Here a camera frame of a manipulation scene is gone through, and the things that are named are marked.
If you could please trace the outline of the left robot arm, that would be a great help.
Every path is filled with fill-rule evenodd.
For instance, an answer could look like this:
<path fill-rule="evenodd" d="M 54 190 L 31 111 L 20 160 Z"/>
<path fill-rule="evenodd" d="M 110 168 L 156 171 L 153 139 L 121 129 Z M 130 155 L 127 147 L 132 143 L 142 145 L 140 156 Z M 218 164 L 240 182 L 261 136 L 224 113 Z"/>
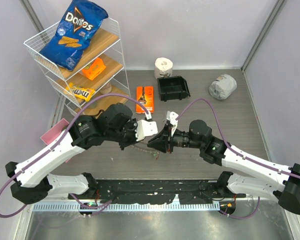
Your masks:
<path fill-rule="evenodd" d="M 22 163 L 9 162 L 5 166 L 8 176 L 21 171 L 10 187 L 12 196 L 27 205 L 52 195 L 93 198 L 98 184 L 90 173 L 58 176 L 51 172 L 66 160 L 105 141 L 116 142 L 123 150 L 139 141 L 141 129 L 141 122 L 122 103 L 112 104 L 98 115 L 80 115 L 69 130 L 62 131 L 36 155 Z"/>

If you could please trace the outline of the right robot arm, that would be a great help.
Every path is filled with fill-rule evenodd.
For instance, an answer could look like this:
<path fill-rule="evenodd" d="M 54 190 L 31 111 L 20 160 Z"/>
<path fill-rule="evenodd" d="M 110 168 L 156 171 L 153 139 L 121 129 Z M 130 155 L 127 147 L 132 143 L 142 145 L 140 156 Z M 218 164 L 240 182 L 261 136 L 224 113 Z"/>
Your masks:
<path fill-rule="evenodd" d="M 175 147 L 199 149 L 200 157 L 209 164 L 238 170 L 245 175 L 224 171 L 217 180 L 216 191 L 222 197 L 246 194 L 266 198 L 285 210 L 300 215 L 300 164 L 273 163 L 248 154 L 213 136 L 203 120 L 193 120 L 187 132 L 169 121 L 158 131 L 155 122 L 145 127 L 149 148 L 172 153 Z"/>

